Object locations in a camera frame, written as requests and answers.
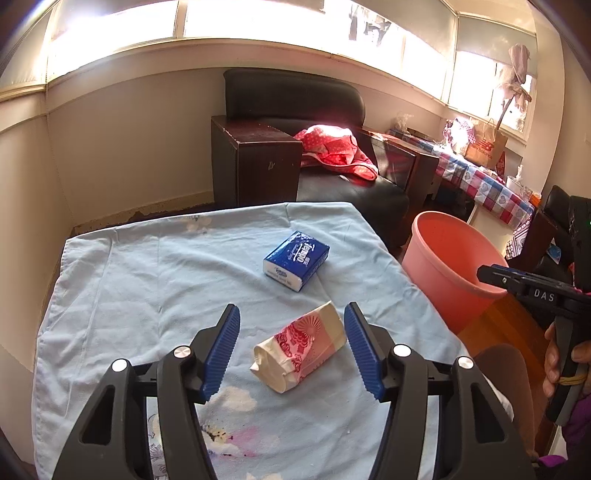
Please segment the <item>pink plastic trash bucket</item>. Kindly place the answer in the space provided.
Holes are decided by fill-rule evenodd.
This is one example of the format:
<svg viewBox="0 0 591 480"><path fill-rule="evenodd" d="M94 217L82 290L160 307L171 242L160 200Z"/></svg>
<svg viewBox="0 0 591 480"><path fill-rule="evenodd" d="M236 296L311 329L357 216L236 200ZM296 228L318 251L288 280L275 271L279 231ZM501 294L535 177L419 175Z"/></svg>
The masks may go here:
<svg viewBox="0 0 591 480"><path fill-rule="evenodd" d="M507 262L478 230L438 211L415 218L402 267L455 334L506 295L478 280L483 265L505 267Z"/></svg>

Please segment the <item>plaid tablecloth side table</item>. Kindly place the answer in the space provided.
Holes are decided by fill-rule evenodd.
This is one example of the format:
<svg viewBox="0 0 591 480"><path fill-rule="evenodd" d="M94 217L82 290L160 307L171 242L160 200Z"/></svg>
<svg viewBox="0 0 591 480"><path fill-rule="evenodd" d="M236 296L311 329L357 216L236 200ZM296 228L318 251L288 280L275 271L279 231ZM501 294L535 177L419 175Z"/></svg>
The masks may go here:
<svg viewBox="0 0 591 480"><path fill-rule="evenodd" d="M447 144L424 140L397 129L389 133L438 158L428 188L429 202L454 204L454 214L466 216L467 222L480 229L491 242L499 242L501 252L508 259L522 252L534 213L529 201L510 190L491 171L453 152ZM437 198L444 190L448 190L450 196L446 202Z"/></svg>

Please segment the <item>brown paper shopping bag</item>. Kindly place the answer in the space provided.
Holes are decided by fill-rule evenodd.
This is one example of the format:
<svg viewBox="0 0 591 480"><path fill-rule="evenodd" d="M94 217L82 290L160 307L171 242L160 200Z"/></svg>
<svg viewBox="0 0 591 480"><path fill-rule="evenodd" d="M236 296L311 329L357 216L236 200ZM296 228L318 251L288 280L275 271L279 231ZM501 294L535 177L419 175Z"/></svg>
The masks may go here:
<svg viewBox="0 0 591 480"><path fill-rule="evenodd" d="M507 140L508 137L497 129L495 124L477 121L473 124L473 134L469 137L465 158L472 163L495 170Z"/></svg>

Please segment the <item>light blue floral tablecloth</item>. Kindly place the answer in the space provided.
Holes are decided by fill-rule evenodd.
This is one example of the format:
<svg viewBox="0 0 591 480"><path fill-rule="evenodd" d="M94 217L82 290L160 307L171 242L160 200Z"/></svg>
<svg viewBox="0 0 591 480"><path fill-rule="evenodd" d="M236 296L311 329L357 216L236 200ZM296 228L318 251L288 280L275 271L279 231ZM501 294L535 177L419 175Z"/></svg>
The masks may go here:
<svg viewBox="0 0 591 480"><path fill-rule="evenodd" d="M263 259L296 231L329 257L294 292ZM318 306L358 304L370 323L424 358L466 348L348 203L283 203L103 229L67 241L37 337L33 441L52 476L82 407L108 366L160 359L211 326L226 305L242 325L221 389L197 410L221 479L365 479L388 416L343 347L287 393L252 374L256 344Z"/></svg>

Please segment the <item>red white paper cup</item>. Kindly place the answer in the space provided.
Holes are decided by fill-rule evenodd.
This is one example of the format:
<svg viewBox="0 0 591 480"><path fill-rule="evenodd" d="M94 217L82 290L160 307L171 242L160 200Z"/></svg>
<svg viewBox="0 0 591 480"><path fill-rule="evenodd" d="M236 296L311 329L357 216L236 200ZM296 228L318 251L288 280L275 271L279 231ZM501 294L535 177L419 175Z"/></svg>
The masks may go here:
<svg viewBox="0 0 591 480"><path fill-rule="evenodd" d="M253 348L249 370L276 393L286 393L328 361L346 343L332 302L301 315Z"/></svg>

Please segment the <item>pink cloth on pole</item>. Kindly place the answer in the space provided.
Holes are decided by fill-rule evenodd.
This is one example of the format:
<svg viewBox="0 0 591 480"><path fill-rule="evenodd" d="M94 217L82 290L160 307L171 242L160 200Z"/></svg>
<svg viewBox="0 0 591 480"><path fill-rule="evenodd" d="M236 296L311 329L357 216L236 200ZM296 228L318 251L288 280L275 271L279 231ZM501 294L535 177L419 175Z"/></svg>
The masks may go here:
<svg viewBox="0 0 591 480"><path fill-rule="evenodd" d="M505 65L500 73L499 88L503 93L502 112L497 121L496 130L499 130L504 117L514 103L521 113L525 113L532 101L531 94L523 87L528 74L530 51L524 44L515 44L509 48L510 64Z"/></svg>

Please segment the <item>blue Tempo tissue pack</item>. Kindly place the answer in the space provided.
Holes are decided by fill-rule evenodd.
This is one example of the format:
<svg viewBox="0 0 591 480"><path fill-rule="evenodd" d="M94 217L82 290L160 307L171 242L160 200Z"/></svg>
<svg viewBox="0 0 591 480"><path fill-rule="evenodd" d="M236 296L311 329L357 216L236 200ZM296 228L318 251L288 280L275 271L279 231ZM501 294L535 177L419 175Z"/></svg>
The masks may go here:
<svg viewBox="0 0 591 480"><path fill-rule="evenodd" d="M301 231L263 259L263 273L294 292L300 292L329 257L329 245Z"/></svg>

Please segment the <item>red polka dot cloth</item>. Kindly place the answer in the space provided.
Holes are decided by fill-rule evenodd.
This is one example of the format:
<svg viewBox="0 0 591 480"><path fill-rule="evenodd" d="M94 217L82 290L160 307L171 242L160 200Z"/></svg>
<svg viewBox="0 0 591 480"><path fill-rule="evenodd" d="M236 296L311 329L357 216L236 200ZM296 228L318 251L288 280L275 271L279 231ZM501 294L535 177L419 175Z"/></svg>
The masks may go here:
<svg viewBox="0 0 591 480"><path fill-rule="evenodd" d="M360 149L349 128L317 124L299 131L294 139L303 146L301 167L322 167L370 182L378 179L378 167Z"/></svg>

